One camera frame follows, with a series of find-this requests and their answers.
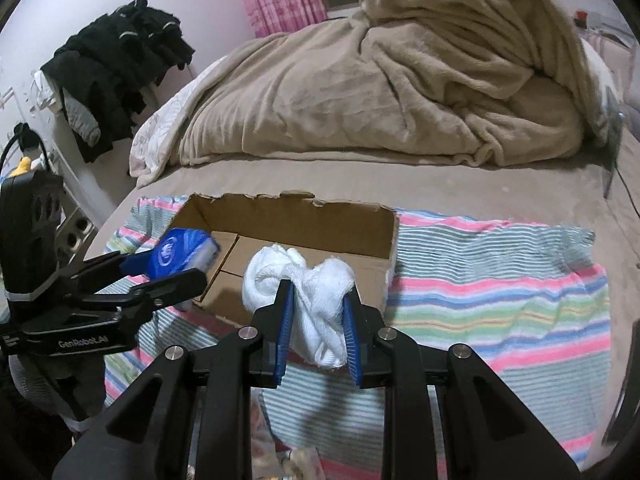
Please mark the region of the blue tissue pack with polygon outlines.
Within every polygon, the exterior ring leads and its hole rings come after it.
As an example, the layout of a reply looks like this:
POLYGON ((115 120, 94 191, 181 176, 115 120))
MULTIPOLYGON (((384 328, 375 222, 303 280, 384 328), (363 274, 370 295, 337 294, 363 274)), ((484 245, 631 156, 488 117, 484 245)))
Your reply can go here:
POLYGON ((192 269, 206 274, 219 253, 220 246, 212 234, 199 229, 171 228, 146 258, 144 274, 152 281, 192 269))

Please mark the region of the white socks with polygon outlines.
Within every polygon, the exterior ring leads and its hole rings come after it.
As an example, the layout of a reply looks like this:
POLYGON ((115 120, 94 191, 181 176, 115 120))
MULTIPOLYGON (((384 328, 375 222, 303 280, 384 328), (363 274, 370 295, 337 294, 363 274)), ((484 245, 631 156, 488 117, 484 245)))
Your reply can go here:
POLYGON ((253 313, 273 304, 283 280, 294 286, 291 349, 307 363, 326 370, 344 366, 343 298, 355 285, 352 268, 335 257, 308 266, 295 248, 265 246, 244 272, 241 298, 245 310, 253 313))

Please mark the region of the white metal rack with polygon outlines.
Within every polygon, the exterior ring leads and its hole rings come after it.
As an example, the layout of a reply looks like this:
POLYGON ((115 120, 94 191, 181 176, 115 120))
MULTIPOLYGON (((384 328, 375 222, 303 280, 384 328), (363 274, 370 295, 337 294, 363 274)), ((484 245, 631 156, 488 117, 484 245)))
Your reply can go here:
POLYGON ((68 177, 72 172, 66 169, 67 164, 63 162, 62 156, 58 154, 52 141, 42 140, 44 148, 38 144, 35 148, 23 151, 20 148, 20 142, 12 141, 16 127, 35 131, 28 122, 25 105, 21 103, 17 93, 9 87, 1 92, 1 149, 9 147, 8 154, 1 164, 1 179, 17 170, 24 157, 30 159, 30 170, 50 169, 61 177, 62 191, 58 193, 60 198, 55 203, 61 211, 61 220, 56 230, 55 251, 62 263, 84 258, 96 237, 96 226, 79 205, 68 183, 68 177))

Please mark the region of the crinkly snack packet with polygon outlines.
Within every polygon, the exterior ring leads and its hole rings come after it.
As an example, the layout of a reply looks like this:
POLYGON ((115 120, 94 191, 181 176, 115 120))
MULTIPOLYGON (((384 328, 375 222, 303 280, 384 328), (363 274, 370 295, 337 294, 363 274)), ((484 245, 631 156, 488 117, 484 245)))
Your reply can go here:
POLYGON ((262 409, 262 390, 250 393, 250 456, 253 479, 320 480, 326 474, 315 448, 278 450, 262 409))

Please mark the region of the white floral pillow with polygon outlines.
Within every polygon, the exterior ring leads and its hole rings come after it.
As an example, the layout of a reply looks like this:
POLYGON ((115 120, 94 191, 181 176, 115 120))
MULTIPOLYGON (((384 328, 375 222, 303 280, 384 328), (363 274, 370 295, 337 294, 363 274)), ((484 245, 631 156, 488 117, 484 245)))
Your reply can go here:
POLYGON ((204 84, 226 59, 227 55, 206 67, 153 113, 134 135, 129 152, 129 172, 136 179, 137 188, 144 188, 162 175, 171 159, 180 128, 205 92, 204 84))

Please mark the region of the yellow plush toy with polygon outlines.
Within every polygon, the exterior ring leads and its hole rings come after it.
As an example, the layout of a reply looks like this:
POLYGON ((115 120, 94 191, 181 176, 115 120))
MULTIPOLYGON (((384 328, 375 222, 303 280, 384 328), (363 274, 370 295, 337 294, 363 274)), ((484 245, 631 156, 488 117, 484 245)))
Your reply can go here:
POLYGON ((32 160, 28 156, 23 156, 15 169, 9 174, 9 177, 18 177, 22 174, 28 174, 31 171, 32 160))

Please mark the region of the striped colourful towel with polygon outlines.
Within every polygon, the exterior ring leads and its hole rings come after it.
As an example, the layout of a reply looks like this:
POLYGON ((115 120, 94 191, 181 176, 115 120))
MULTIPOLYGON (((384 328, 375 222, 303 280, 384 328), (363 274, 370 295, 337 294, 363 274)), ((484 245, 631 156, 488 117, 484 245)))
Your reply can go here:
POLYGON ((593 232, 420 210, 322 202, 310 194, 139 197, 108 229, 110 252, 142 252, 174 226, 209 230, 221 249, 206 297, 156 312, 136 348, 108 356, 114 400, 166 347, 216 344, 250 316, 240 286, 259 249, 295 247, 315 266, 363 266, 363 299, 424 346, 470 346, 560 442, 585 463, 611 366, 608 277, 593 232))

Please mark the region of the grey hanging garment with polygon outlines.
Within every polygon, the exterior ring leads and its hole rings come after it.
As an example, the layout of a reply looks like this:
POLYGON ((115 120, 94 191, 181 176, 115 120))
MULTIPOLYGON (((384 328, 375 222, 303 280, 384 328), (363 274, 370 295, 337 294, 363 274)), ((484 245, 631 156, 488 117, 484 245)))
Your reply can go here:
POLYGON ((81 140, 94 148, 101 137, 98 121, 84 104, 76 100, 65 88, 62 89, 64 115, 68 125, 81 140))

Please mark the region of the black clothes pile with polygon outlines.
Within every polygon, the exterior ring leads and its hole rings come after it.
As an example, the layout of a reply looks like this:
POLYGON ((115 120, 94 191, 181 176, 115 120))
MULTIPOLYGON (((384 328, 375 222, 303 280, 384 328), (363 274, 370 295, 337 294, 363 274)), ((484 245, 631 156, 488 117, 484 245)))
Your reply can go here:
POLYGON ((91 164, 115 142, 130 139, 134 116, 146 107, 141 90, 160 84, 174 67, 184 70, 194 53, 180 20, 148 0, 119 6, 70 36, 41 70, 58 90, 64 118, 63 88, 99 123, 101 137, 94 148, 70 129, 84 162, 91 164))

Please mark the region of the beige fleece blanket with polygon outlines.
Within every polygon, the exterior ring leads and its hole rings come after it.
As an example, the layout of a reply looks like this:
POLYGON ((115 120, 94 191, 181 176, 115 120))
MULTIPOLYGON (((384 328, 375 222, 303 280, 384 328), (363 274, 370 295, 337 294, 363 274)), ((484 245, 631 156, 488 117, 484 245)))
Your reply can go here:
POLYGON ((527 165, 605 146, 610 88, 554 0, 360 0, 229 53, 166 168, 235 154, 527 165))

